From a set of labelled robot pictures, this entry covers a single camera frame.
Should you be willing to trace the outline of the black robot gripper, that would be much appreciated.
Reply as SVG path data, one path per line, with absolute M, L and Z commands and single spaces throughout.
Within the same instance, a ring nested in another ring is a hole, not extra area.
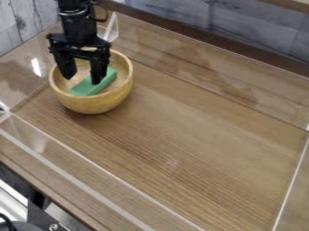
M 111 43 L 99 38 L 97 24 L 105 23 L 107 17 L 97 17 L 93 0 L 56 1 L 63 32 L 47 35 L 48 50 L 55 56 L 56 66 L 66 79 L 71 79 L 78 72 L 74 58 L 91 59 L 93 84 L 98 85 L 107 73 L 106 58 L 110 55 Z

